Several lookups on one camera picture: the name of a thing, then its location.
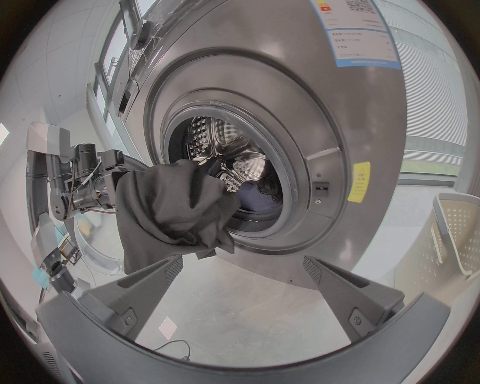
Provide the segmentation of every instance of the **qr code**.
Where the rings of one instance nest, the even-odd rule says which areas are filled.
[[[353,12],[374,13],[372,5],[369,0],[346,0],[347,5]]]

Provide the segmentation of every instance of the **black cloth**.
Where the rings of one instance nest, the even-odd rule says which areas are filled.
[[[239,207],[222,180],[205,176],[189,160],[125,174],[115,193],[125,273],[215,247],[233,253],[225,224]]]

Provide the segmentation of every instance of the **white laundry basket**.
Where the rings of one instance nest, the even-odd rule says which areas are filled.
[[[417,239],[395,269],[395,288],[409,302],[422,292],[442,301],[449,287],[466,287],[480,274],[480,198],[440,193]]]

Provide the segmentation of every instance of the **stainless steel drum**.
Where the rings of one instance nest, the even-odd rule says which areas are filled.
[[[157,33],[125,59],[114,101],[143,161],[190,158],[245,195],[236,254],[218,255],[298,285],[304,254],[352,269],[398,178],[402,71],[337,66],[307,0],[161,1],[147,19]]]

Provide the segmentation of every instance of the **yellow warning label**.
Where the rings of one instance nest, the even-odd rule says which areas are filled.
[[[361,203],[367,193],[368,183],[370,181],[370,163],[357,163],[353,165],[353,183],[348,201]]]

